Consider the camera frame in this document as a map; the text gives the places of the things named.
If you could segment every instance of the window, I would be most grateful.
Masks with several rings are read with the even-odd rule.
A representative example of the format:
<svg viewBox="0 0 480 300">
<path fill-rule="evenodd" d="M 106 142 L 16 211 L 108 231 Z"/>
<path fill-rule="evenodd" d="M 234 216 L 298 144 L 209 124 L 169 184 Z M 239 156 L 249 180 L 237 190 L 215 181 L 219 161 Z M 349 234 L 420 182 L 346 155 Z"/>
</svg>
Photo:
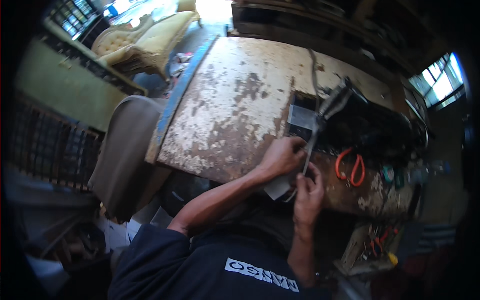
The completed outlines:
<svg viewBox="0 0 480 300">
<path fill-rule="evenodd" d="M 411 77 L 409 81 L 425 97 L 425 104 L 428 108 L 443 101 L 463 84 L 460 67 L 454 53 L 443 55 L 438 61 L 423 70 L 422 74 Z M 455 93 L 449 97 L 445 101 L 448 103 L 442 103 L 442 107 L 457 100 L 460 97 L 458 94 Z"/>
</svg>

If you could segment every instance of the yellow tufted sofa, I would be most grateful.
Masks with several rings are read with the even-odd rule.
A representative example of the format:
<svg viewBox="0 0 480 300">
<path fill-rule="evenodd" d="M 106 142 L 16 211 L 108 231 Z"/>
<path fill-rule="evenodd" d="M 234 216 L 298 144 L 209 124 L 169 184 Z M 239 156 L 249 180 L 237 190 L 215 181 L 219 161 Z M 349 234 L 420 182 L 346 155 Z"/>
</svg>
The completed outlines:
<svg viewBox="0 0 480 300">
<path fill-rule="evenodd" d="M 195 0 L 180 0 L 177 13 L 160 21 L 154 22 L 151 14 L 146 14 L 135 28 L 120 24 L 104 30 L 93 43 L 92 51 L 99 60 L 125 75 L 157 73 L 169 81 L 169 54 L 194 21 L 201 26 Z"/>
</svg>

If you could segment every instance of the worn wooden workbench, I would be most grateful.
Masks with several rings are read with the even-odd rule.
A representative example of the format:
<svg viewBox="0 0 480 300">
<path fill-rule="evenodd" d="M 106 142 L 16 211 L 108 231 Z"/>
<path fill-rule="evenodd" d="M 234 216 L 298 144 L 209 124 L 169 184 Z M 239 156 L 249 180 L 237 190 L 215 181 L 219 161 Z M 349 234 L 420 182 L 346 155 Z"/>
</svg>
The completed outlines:
<svg viewBox="0 0 480 300">
<path fill-rule="evenodd" d="M 386 84 L 342 61 L 315 55 L 321 87 L 334 88 L 349 76 L 367 99 L 393 109 Z M 151 143 L 145 159 L 221 183 L 239 178 L 255 168 L 272 140 L 288 132 L 294 91 L 314 94 L 307 49 L 221 37 L 196 70 L 163 143 Z M 388 187 L 376 170 L 367 170 L 356 188 L 336 177 L 334 156 L 315 153 L 312 160 L 324 174 L 325 207 L 358 215 L 379 213 Z M 405 212 L 411 194 L 409 186 L 400 192 L 393 189 L 382 213 Z"/>
</svg>

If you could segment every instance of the metal grate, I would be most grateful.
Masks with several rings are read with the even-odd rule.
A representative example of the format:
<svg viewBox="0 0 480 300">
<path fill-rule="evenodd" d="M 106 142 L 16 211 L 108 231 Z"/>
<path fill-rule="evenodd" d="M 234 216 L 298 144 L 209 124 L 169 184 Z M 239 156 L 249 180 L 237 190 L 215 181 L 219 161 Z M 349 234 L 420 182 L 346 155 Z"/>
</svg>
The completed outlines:
<svg viewBox="0 0 480 300">
<path fill-rule="evenodd" d="M 24 174 L 86 192 L 102 140 L 103 134 L 17 101 L 9 121 L 7 159 Z"/>
<path fill-rule="evenodd" d="M 88 0 L 57 0 L 50 18 L 77 39 L 100 13 Z"/>
</svg>

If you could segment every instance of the pliers handle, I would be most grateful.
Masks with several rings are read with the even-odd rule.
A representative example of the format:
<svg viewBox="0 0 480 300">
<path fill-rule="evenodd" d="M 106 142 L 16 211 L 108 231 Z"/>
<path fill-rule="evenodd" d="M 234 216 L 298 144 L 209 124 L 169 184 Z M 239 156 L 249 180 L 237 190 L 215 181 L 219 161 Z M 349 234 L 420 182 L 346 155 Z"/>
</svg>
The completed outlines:
<svg viewBox="0 0 480 300">
<path fill-rule="evenodd" d="M 348 153 L 350 153 L 352 151 L 352 147 L 348 148 L 347 150 L 343 151 L 342 153 L 340 153 L 340 155 L 336 158 L 336 162 L 335 162 L 335 172 L 336 172 L 336 176 L 340 179 L 347 179 L 346 176 L 342 176 L 340 174 L 340 172 L 338 171 L 338 167 L 340 166 L 340 162 L 342 161 L 343 157 L 345 155 L 347 155 Z M 361 164 L 361 176 L 360 176 L 360 180 L 357 181 L 357 182 L 354 182 L 354 178 L 355 178 L 355 173 L 357 173 L 357 168 L 359 166 L 359 163 Z M 353 186 L 360 186 L 361 183 L 363 182 L 363 178 L 365 177 L 365 165 L 363 163 L 363 157 L 360 155 L 360 154 L 357 154 L 357 160 L 355 161 L 355 165 L 353 166 L 353 170 L 352 170 L 352 173 L 350 175 L 350 182 Z"/>
</svg>

